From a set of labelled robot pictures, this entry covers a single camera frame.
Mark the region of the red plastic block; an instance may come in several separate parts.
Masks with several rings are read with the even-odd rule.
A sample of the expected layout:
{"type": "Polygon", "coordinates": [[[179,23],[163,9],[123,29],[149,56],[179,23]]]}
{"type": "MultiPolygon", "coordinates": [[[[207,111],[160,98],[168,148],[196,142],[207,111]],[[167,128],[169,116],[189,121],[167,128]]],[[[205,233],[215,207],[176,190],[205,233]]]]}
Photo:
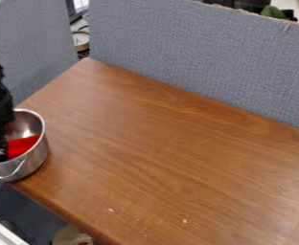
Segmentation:
{"type": "Polygon", "coordinates": [[[24,154],[38,141],[41,135],[33,135],[26,138],[18,138],[8,141],[8,159],[24,154]]]}

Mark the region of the stainless steel pot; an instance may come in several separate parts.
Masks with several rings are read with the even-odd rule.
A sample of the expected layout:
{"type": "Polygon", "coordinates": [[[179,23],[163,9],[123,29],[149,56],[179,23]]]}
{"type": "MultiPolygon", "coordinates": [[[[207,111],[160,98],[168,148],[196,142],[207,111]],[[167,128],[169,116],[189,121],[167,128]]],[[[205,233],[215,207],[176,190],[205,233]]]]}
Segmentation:
{"type": "Polygon", "coordinates": [[[0,182],[13,182],[33,174],[48,156],[45,120],[34,111],[17,109],[14,119],[6,124],[6,140],[33,135],[41,135],[41,137],[32,148],[12,160],[0,163],[0,182]]]}

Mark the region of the green object behind partition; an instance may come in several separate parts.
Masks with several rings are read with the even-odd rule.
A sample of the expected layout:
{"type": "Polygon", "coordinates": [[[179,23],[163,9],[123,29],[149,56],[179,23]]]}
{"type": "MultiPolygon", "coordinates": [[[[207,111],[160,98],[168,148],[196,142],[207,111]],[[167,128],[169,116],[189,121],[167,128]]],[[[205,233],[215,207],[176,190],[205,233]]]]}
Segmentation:
{"type": "Polygon", "coordinates": [[[278,19],[286,19],[284,13],[274,6],[266,6],[260,11],[260,15],[278,19]]]}

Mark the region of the round wooden clock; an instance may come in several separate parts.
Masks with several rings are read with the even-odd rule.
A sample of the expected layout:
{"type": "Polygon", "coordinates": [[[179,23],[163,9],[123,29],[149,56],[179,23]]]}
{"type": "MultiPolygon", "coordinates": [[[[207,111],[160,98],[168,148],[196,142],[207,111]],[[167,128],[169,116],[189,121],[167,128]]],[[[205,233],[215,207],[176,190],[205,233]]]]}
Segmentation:
{"type": "Polygon", "coordinates": [[[89,49],[89,33],[86,31],[73,31],[74,49],[81,52],[89,49]]]}

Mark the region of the grey fabric partition panel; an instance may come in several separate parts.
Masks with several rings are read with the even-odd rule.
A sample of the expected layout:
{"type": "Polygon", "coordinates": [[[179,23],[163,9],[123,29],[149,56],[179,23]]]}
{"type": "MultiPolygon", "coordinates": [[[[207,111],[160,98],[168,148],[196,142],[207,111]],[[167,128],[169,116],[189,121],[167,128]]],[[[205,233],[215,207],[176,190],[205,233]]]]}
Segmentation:
{"type": "Polygon", "coordinates": [[[90,0],[90,56],[299,127],[299,24],[195,0],[90,0]]]}

